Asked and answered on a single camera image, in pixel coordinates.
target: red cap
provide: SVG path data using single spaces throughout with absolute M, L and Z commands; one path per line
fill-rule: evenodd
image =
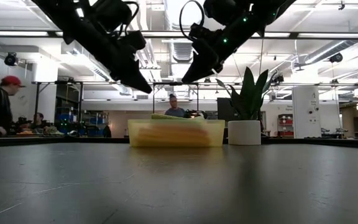
M 19 78 L 14 77 L 13 75 L 6 76 L 1 80 L 1 82 L 7 85 L 13 84 L 13 85 L 18 85 L 20 87 L 25 87 L 24 85 L 22 85 L 22 82 L 19 80 Z

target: translucent storage bin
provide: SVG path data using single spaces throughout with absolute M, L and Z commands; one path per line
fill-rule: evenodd
M 221 147 L 224 120 L 132 119 L 132 147 Z

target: black table surface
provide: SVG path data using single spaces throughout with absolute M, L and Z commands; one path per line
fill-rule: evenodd
M 358 149 L 0 147 L 0 223 L 358 223 Z

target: snake plant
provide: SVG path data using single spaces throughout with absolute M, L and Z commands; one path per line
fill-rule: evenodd
M 232 85 L 228 85 L 231 89 L 230 92 L 221 80 L 216 79 L 218 85 L 226 89 L 231 96 L 232 106 L 237 111 L 239 119 L 258 119 L 258 112 L 263 105 L 264 96 L 268 92 L 270 84 L 272 83 L 273 76 L 270 77 L 270 80 L 267 82 L 268 74 L 268 70 L 262 72 L 255 83 L 252 71 L 247 67 L 246 72 L 244 73 L 240 94 L 236 92 Z

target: potted plant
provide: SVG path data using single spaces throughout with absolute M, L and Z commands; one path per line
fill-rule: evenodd
M 236 92 L 232 85 L 225 84 L 216 79 L 219 86 L 226 89 L 231 96 L 231 103 L 237 112 L 238 121 L 228 123 L 229 144 L 250 146 L 260 145 L 260 121 L 258 113 L 264 102 L 264 96 L 269 90 L 272 77 L 267 82 L 269 71 L 266 70 L 259 75 L 256 83 L 250 68 L 246 68 L 240 94 Z

